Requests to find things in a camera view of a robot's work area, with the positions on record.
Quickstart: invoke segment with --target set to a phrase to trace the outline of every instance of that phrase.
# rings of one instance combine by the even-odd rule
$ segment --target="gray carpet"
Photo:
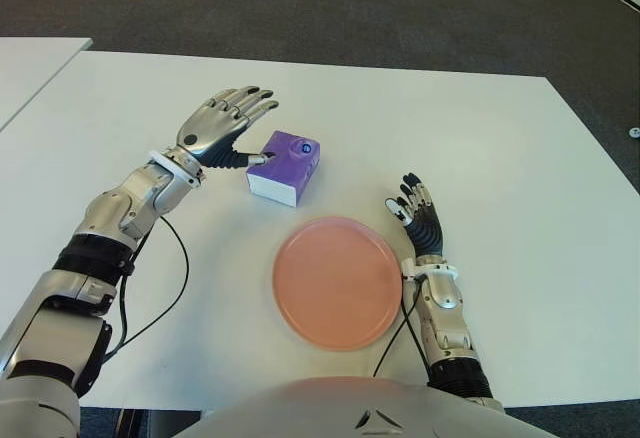
[[[640,141],[627,134],[640,125],[640,15],[616,0],[0,0],[0,35],[90,36],[96,50],[546,76],[640,190]],[[638,402],[513,413],[563,437],[639,436]]]

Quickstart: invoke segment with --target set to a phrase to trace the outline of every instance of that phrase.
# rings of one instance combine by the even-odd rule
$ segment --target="black wire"
[[[144,248],[144,245],[147,243],[147,240],[149,239],[150,234],[151,234],[151,230],[149,230],[149,232],[142,237],[142,240],[140,241],[138,248],[136,248],[136,251],[133,252],[133,255],[131,255],[131,258],[129,259],[130,264],[135,263],[136,259],[138,258],[138,255],[142,251],[142,248]],[[129,278],[128,274],[122,276],[120,280],[120,289],[118,291],[118,304],[120,307],[120,323],[121,323],[121,329],[122,329],[120,333],[120,339],[118,340],[118,343],[116,344],[116,346],[113,347],[113,350],[105,354],[103,363],[107,362],[113,355],[115,355],[117,351],[120,348],[122,348],[124,341],[127,339],[128,323],[127,323],[127,310],[125,309],[124,298],[126,294],[128,278]]]
[[[184,290],[187,287],[187,283],[189,282],[189,254],[187,253],[187,249],[184,246],[184,243],[182,242],[182,238],[180,238],[180,235],[178,234],[176,229],[173,227],[173,225],[171,223],[169,223],[169,221],[164,216],[161,216],[160,219],[162,221],[164,221],[164,223],[169,227],[171,232],[174,234],[174,236],[178,240],[178,243],[180,244],[180,248],[182,248],[182,253],[184,255],[184,263],[185,263],[185,274],[184,274],[184,281],[182,283],[182,288],[180,289],[180,292],[178,293],[178,296],[176,296],[176,298],[173,300],[173,302],[162,313],[160,313],[156,318],[154,318],[151,322],[149,322],[149,324],[147,324],[144,328],[142,328],[140,331],[138,331],[131,338],[129,338],[128,340],[123,340],[122,344],[120,344],[119,347],[114,348],[114,350],[112,352],[110,352],[109,354],[107,354],[105,356],[105,359],[104,359],[103,363],[105,363],[108,360],[110,360],[111,358],[113,358],[113,356],[115,356],[115,354],[117,352],[119,352],[122,348],[124,348],[126,345],[131,343],[133,340],[135,340],[142,333],[144,333],[149,328],[151,328],[153,325],[155,325],[163,316],[165,316],[167,313],[169,313],[173,309],[173,307],[176,305],[176,303],[178,303],[180,298],[182,298]],[[126,310],[124,309],[124,305],[121,308],[121,313],[123,314],[123,316],[125,316],[124,320],[126,320]]]
[[[395,333],[393,334],[393,336],[389,340],[389,343],[387,344],[387,347],[382,352],[382,356],[380,357],[380,360],[378,361],[378,364],[376,365],[376,369],[373,371],[373,377],[374,378],[377,376],[378,371],[380,370],[380,367],[382,366],[382,362],[384,361],[385,357],[387,356],[387,353],[389,353],[389,350],[391,349],[391,345],[393,345],[393,342],[396,340],[396,338],[398,337],[398,335],[402,331],[402,327],[406,323],[408,323],[409,315],[411,314],[413,309],[416,307],[416,304],[418,303],[418,298],[420,298],[420,292],[421,291],[422,291],[422,282],[420,282],[418,284],[418,292],[416,293],[416,296],[413,299],[413,304],[411,305],[411,308],[409,309],[409,312],[404,315],[404,319],[402,320],[402,323],[400,323],[400,326],[398,326],[398,329],[395,331]],[[404,298],[402,298],[402,297],[400,298],[400,304],[402,305],[402,307],[404,309]]]
[[[417,287],[416,296],[419,297],[422,292],[422,282]],[[420,340],[418,340],[418,336],[413,329],[413,325],[411,324],[411,320],[409,319],[409,313],[407,313],[407,308],[404,306],[404,300],[400,300],[400,307],[402,308],[402,314],[404,315],[404,319],[407,322],[407,326],[409,327],[409,332],[411,333],[411,337],[413,338],[413,343],[416,345],[418,349],[418,353],[420,353],[420,359],[422,360],[422,364],[424,365],[424,371],[427,373],[427,378],[430,378],[429,375],[429,362],[427,361],[427,356],[422,349],[422,345],[420,344]]]

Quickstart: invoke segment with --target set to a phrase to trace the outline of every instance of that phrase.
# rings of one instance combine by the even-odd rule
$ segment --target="black cable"
[[[402,323],[400,323],[400,326],[398,326],[398,329],[395,331],[395,333],[393,334],[393,336],[389,340],[389,343],[387,344],[387,347],[382,352],[382,356],[380,357],[380,360],[378,361],[378,364],[376,365],[376,369],[373,371],[373,377],[374,378],[378,375],[378,371],[380,370],[380,367],[382,366],[382,362],[384,361],[385,357],[387,356],[387,353],[389,353],[389,350],[391,349],[391,345],[393,345],[393,342],[396,340],[396,338],[398,337],[398,335],[402,331],[402,327],[405,325],[405,323],[407,323],[409,321],[409,315],[411,314],[413,309],[416,307],[416,304],[418,303],[418,298],[420,298],[420,292],[421,291],[422,291],[422,282],[420,282],[418,284],[418,292],[416,293],[416,296],[413,299],[413,304],[411,305],[411,308],[409,309],[409,312],[404,316],[404,319],[402,320]],[[401,305],[403,305],[403,308],[404,308],[404,298],[402,298],[402,297],[400,298],[400,303],[401,303]]]
[[[140,427],[147,410],[123,408],[118,415],[113,438],[133,438],[140,435]]]
[[[176,296],[176,298],[173,300],[173,302],[162,313],[160,313],[156,318],[154,318],[151,322],[149,322],[145,327],[143,327],[140,331],[138,331],[131,338],[129,338],[128,340],[123,340],[122,344],[119,347],[114,348],[114,350],[112,352],[110,352],[109,354],[107,354],[105,356],[105,359],[104,359],[103,362],[107,362],[108,360],[113,358],[113,356],[115,356],[115,354],[118,351],[120,351],[122,348],[124,348],[129,343],[131,343],[138,336],[140,336],[142,333],[144,333],[149,328],[151,328],[153,325],[155,325],[163,316],[165,316],[167,313],[169,313],[173,309],[173,307],[176,305],[176,303],[178,303],[180,298],[182,298],[184,290],[187,287],[187,283],[189,282],[189,255],[187,253],[186,247],[184,246],[184,243],[182,242],[182,238],[180,238],[180,235],[178,234],[176,229],[173,227],[173,225],[171,223],[169,223],[169,221],[164,216],[161,216],[160,219],[162,221],[164,221],[164,223],[169,227],[171,232],[174,234],[174,236],[178,240],[178,243],[180,244],[180,248],[182,248],[182,253],[184,255],[184,262],[185,262],[185,274],[184,274],[184,282],[182,283],[182,288],[180,289],[180,292],[178,293],[178,296]],[[123,312],[123,316],[126,317],[126,310],[124,309],[124,305],[121,308],[121,311]]]
[[[144,245],[147,243],[147,240],[149,239],[150,234],[151,234],[151,230],[149,230],[148,233],[142,237],[142,240],[140,241],[138,248],[136,248],[136,251],[133,252],[133,255],[131,255],[131,258],[129,259],[130,264],[133,265],[135,263],[136,259],[138,258],[138,255],[142,251],[142,248],[144,248]],[[127,323],[127,310],[125,309],[124,298],[125,298],[125,292],[127,289],[128,278],[129,278],[129,274],[122,276],[120,280],[120,289],[118,291],[118,304],[120,307],[120,323],[122,325],[120,339],[118,340],[118,343],[116,344],[116,346],[113,347],[113,350],[105,354],[105,357],[102,361],[103,363],[107,362],[113,355],[115,355],[117,351],[120,348],[122,348],[124,341],[127,339],[128,323]]]
[[[416,296],[419,297],[422,292],[422,282],[417,287]],[[420,340],[418,340],[418,336],[413,329],[413,325],[411,324],[411,320],[409,319],[409,313],[407,313],[407,308],[404,306],[404,300],[400,300],[400,307],[402,308],[402,314],[404,315],[404,319],[407,322],[407,326],[409,327],[409,332],[411,333],[411,337],[413,338],[413,343],[416,345],[418,349],[418,353],[420,353],[420,359],[422,360],[422,364],[424,365],[424,371],[427,373],[427,378],[431,378],[429,374],[429,362],[427,361],[427,356],[422,349],[422,345],[420,344]]]

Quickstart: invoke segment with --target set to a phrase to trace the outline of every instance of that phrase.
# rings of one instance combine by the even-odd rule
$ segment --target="silver robot hand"
[[[239,153],[233,144],[258,118],[278,106],[277,101],[263,101],[272,95],[272,91],[257,86],[216,94],[182,125],[177,146],[207,168],[242,168],[265,163],[268,155]]]

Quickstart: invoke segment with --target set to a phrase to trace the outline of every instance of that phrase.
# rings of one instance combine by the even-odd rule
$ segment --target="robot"
[[[96,197],[84,220],[45,272],[0,339],[0,436],[72,438],[80,430],[79,398],[98,378],[111,327],[102,318],[116,287],[134,271],[141,243],[156,220],[202,185],[203,168],[263,164],[265,154],[233,144],[276,108],[269,90],[224,90],[184,123],[176,145]],[[386,206],[402,223],[415,259],[402,262],[416,284],[414,306],[429,383],[408,386],[380,378],[310,379],[211,414],[184,438],[552,436],[504,414],[492,396],[462,316],[457,271],[443,258],[435,206],[420,180],[404,177],[404,198]]]

